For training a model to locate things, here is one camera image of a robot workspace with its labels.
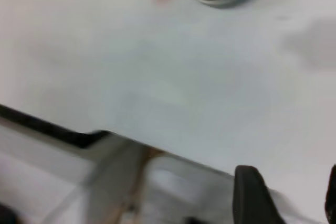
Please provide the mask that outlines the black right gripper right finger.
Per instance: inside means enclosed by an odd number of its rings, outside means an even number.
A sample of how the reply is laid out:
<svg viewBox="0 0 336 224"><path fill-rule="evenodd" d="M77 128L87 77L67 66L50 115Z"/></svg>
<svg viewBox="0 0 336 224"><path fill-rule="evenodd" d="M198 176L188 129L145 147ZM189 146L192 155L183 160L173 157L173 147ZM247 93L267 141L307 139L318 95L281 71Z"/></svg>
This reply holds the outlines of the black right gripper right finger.
<svg viewBox="0 0 336 224"><path fill-rule="evenodd" d="M331 169L328 190L325 197L325 215L329 224L335 224L335 209L336 209L336 166Z"/></svg>

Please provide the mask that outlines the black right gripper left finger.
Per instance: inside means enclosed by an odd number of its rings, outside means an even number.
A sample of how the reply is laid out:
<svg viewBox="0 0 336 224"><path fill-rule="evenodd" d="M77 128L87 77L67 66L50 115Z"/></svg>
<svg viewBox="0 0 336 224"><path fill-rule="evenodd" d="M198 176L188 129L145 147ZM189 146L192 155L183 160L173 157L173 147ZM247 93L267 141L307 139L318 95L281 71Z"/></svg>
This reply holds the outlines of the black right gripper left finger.
<svg viewBox="0 0 336 224"><path fill-rule="evenodd" d="M284 224L265 181L253 166L235 168L232 202L234 224Z"/></svg>

